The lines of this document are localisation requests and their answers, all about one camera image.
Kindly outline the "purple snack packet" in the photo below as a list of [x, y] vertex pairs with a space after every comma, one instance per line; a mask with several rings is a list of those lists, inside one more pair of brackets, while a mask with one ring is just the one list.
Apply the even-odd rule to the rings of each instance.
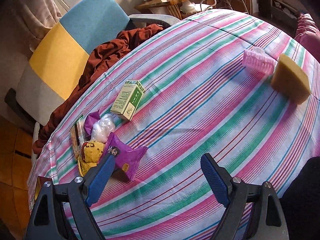
[[134, 181], [140, 160], [146, 154], [148, 148], [139, 146], [132, 148], [123, 143], [115, 133], [111, 132], [104, 147], [103, 155], [111, 154], [115, 157], [116, 178], [121, 181]]

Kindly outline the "flat clear snack packet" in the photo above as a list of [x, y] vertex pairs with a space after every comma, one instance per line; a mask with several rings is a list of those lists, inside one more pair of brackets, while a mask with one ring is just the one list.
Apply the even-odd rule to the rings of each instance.
[[84, 117], [80, 116], [70, 129], [72, 150], [76, 160], [81, 155], [83, 143], [87, 140], [87, 134], [84, 130], [84, 122]]

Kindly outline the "clear crumpled plastic bag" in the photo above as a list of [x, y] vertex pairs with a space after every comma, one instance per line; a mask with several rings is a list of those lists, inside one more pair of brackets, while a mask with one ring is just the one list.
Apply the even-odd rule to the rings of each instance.
[[114, 118], [111, 114], [105, 114], [100, 120], [93, 124], [91, 140], [106, 143], [108, 136], [116, 129]]

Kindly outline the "small purple wrapper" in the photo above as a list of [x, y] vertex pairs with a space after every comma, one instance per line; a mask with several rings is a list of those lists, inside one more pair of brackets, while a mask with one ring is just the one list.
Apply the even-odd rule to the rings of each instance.
[[89, 140], [91, 138], [93, 125], [99, 120], [100, 120], [100, 114], [98, 111], [89, 113], [89, 115], [85, 118], [84, 131], [87, 134], [86, 135], [87, 140]]

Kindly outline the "green white medicine box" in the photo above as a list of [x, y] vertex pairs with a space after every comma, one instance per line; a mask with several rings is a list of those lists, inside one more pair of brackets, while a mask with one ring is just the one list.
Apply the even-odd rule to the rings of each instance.
[[144, 92], [145, 89], [140, 81], [125, 81], [111, 107], [111, 112], [123, 120], [131, 121]]

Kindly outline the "striped bed sheet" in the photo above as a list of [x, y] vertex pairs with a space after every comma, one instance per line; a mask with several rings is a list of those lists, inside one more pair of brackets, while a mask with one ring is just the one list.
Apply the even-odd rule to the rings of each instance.
[[[293, 105], [270, 80], [242, 65], [245, 49], [285, 54], [308, 75], [311, 95]], [[319, 62], [296, 40], [253, 16], [205, 11], [141, 44], [102, 74], [53, 132], [27, 182], [67, 183], [79, 170], [70, 129], [79, 117], [110, 111], [127, 80], [145, 93], [131, 121], [115, 118], [118, 138], [146, 146], [135, 179], [111, 178], [92, 213], [107, 239], [208, 239], [224, 208], [201, 171], [210, 153], [231, 175], [269, 181], [282, 195], [319, 154]]]

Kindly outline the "yellow sponge wedge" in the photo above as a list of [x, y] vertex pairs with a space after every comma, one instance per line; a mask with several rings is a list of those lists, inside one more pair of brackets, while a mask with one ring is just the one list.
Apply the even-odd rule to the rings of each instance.
[[271, 79], [271, 87], [297, 105], [304, 103], [311, 94], [308, 76], [295, 61], [285, 54], [279, 55]]

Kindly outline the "tricolour padded headboard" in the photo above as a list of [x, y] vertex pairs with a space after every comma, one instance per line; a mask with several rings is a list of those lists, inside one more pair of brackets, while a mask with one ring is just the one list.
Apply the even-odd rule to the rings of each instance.
[[16, 90], [17, 103], [38, 123], [72, 93], [92, 50], [116, 38], [130, 19], [115, 0], [82, 0], [45, 35]]

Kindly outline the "rust brown blanket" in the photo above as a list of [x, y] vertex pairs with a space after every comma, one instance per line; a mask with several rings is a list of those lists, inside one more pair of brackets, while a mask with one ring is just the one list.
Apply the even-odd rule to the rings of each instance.
[[89, 55], [83, 74], [69, 98], [50, 115], [47, 124], [40, 128], [38, 139], [33, 143], [33, 153], [39, 158], [44, 145], [77, 100], [104, 72], [120, 59], [157, 33], [164, 30], [162, 25], [148, 24], [143, 28], [123, 30], [115, 39], [97, 46]]

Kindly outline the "striped curtain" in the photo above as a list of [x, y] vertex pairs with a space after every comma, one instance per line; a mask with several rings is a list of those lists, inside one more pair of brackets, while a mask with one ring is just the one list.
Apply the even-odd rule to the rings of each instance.
[[13, 0], [15, 16], [34, 51], [62, 17], [54, 0]]

